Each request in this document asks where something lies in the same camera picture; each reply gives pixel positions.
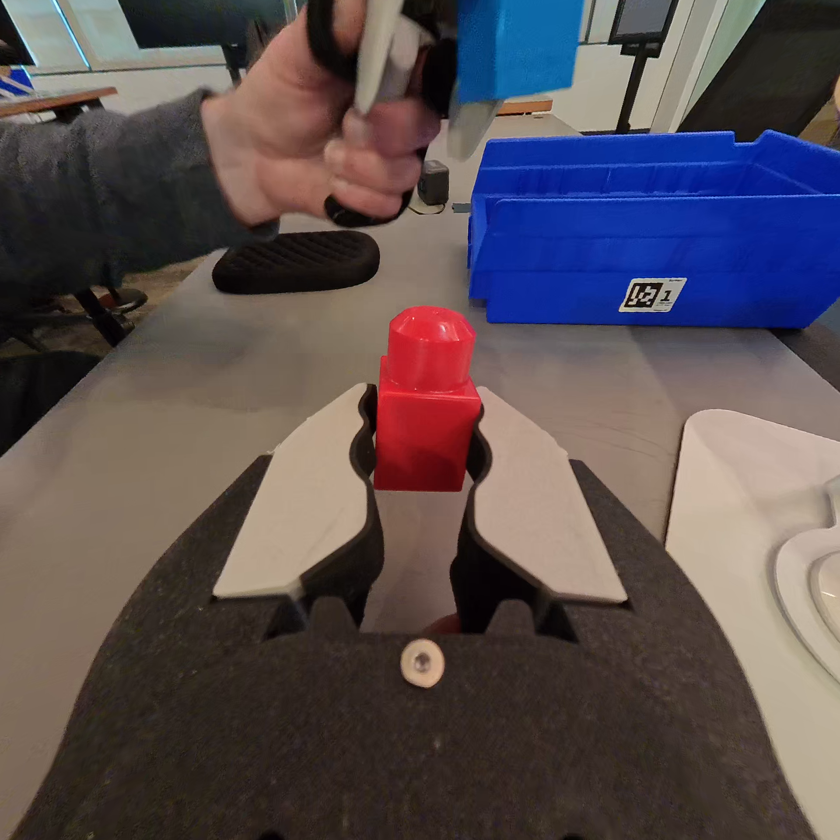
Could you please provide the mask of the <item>wooden table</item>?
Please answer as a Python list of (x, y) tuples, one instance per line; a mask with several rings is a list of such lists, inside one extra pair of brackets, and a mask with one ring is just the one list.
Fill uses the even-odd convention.
[(51, 112), (56, 121), (68, 123), (84, 111), (102, 109), (102, 100), (116, 96), (118, 89), (101, 87), (89, 91), (28, 91), (19, 97), (5, 96), (4, 93), (2, 91), (2, 120)]

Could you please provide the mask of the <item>large black display screen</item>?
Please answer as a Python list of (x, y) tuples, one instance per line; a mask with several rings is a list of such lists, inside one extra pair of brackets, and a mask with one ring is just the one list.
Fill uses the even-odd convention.
[(283, 1), (120, 1), (138, 47), (241, 46), (248, 26), (280, 28), (303, 2)]

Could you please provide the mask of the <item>person's left hand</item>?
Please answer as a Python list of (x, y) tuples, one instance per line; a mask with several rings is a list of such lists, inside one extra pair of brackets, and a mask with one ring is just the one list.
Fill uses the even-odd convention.
[(416, 186), (417, 152), (442, 121), (417, 96), (360, 114), (354, 86), (326, 71), (308, 43), (308, 3), (236, 89), (205, 99), (203, 128), (219, 188), (247, 228), (286, 214), (325, 218), (324, 203), (374, 219), (400, 211)]

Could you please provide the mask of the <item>black panel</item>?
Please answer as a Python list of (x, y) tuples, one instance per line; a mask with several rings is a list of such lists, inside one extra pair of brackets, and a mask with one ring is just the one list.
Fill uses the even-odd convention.
[(678, 131), (797, 136), (838, 73), (838, 1), (728, 2)]

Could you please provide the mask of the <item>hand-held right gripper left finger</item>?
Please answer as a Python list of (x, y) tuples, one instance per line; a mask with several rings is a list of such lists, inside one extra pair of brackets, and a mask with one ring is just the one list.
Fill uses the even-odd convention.
[(375, 385), (357, 384), (274, 449), (214, 598), (279, 597), (308, 612), (331, 596), (364, 620), (385, 561), (371, 479), (376, 408)]

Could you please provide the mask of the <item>person's left forearm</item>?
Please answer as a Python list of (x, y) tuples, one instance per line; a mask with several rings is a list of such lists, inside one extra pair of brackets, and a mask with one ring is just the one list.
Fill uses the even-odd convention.
[(241, 223), (211, 162), (198, 89), (154, 108), (70, 123), (2, 122), (1, 291), (71, 295), (124, 275), (270, 240)]

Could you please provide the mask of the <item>black screen on floor stand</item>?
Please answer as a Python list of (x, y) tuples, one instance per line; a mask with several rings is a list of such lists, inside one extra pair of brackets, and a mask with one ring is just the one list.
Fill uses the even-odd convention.
[(620, 46), (622, 56), (633, 57), (616, 134), (631, 130), (631, 117), (649, 60), (659, 58), (668, 35), (678, 1), (619, 1), (607, 40)]

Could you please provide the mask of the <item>blue building block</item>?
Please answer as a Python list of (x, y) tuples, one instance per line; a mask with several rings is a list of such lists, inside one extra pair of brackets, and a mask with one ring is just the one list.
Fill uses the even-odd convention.
[(570, 88), (583, 1), (458, 1), (458, 95), (463, 103)]

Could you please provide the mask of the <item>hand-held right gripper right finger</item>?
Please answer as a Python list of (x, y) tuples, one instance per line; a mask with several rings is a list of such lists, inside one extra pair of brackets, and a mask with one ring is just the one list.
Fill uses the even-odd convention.
[(535, 621), (566, 605), (624, 608), (628, 595), (567, 451), (485, 386), (466, 469), (471, 487), (450, 582), (462, 621), (522, 601)]

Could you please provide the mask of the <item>black wrist rest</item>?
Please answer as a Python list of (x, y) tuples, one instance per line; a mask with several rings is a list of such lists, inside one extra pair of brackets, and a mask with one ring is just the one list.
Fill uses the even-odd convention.
[(285, 233), (229, 249), (213, 268), (212, 279), (228, 295), (337, 291), (371, 280), (380, 264), (378, 244), (359, 231)]

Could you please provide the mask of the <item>red building block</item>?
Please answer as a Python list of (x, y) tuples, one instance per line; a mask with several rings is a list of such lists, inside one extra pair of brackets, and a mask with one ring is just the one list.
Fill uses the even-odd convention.
[(459, 492), (481, 399), (476, 332), (459, 312), (408, 308), (389, 325), (378, 382), (374, 488)]

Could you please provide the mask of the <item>office chair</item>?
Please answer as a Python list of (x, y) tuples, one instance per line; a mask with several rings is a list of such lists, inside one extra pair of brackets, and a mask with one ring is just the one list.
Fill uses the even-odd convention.
[(31, 299), (2, 298), (1, 341), (16, 341), (37, 354), (49, 352), (39, 337), (39, 330), (78, 326), (94, 328), (108, 346), (115, 347), (133, 331), (129, 315), (149, 303), (148, 295), (134, 288), (104, 287), (99, 295), (93, 288), (70, 298), (77, 309), (69, 310), (63, 297)]

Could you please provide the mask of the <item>blue plastic bin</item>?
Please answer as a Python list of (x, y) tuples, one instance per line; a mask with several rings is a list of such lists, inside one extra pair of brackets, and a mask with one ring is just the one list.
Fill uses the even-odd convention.
[(488, 322), (806, 329), (839, 295), (839, 153), (772, 130), (489, 140)]

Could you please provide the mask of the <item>black power adapter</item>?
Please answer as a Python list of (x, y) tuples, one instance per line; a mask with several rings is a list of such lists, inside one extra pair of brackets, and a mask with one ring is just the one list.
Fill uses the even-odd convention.
[(447, 165), (438, 160), (425, 160), (416, 192), (419, 200), (428, 207), (445, 206), (449, 199)]

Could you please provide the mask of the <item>grey desk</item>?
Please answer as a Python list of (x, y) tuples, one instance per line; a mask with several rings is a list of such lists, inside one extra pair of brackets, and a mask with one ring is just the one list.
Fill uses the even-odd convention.
[(769, 331), (488, 323), (467, 298), (466, 215), (406, 213), (374, 236), (378, 274), (332, 292), (225, 295), (212, 254), (2, 457), (2, 838), (152, 565), (255, 458), (377, 380), (406, 308), (462, 311), (475, 382), (657, 538), (690, 415), (726, 409), (838, 439), (838, 391)]

